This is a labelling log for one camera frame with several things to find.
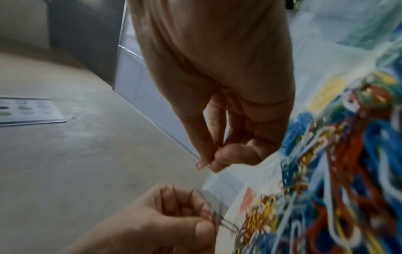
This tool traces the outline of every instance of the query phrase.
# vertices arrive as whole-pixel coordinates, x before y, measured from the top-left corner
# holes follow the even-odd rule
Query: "wall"
[[[44,0],[0,0],[0,36],[49,48],[47,3]]]
[[[52,0],[50,42],[112,81],[124,0]]]

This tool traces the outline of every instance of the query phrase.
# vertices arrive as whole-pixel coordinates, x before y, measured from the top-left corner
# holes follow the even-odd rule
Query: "pile of paper clips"
[[[402,254],[401,60],[301,116],[282,149],[283,192],[247,211],[235,254]]]

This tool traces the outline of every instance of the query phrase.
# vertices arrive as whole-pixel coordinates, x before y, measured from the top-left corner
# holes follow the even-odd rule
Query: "concrete floor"
[[[58,253],[157,182],[201,189],[208,172],[94,74],[0,49],[0,95],[51,98],[67,119],[0,128],[0,253]]]

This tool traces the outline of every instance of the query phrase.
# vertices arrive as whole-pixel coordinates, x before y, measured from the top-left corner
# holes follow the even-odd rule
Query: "hand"
[[[196,190],[156,185],[63,254],[213,254],[216,226],[201,217],[210,209]]]
[[[128,3],[148,70],[201,167],[257,165],[280,147],[295,90],[283,1]]]

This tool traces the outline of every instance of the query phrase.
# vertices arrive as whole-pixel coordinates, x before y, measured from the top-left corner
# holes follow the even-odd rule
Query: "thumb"
[[[183,124],[191,143],[200,154],[200,168],[205,167],[214,159],[215,146],[211,133],[206,125],[204,115],[201,113],[189,117],[178,114],[178,117]]]
[[[215,241],[212,222],[200,217],[160,216],[157,241],[161,247],[181,246],[190,250],[204,249]]]

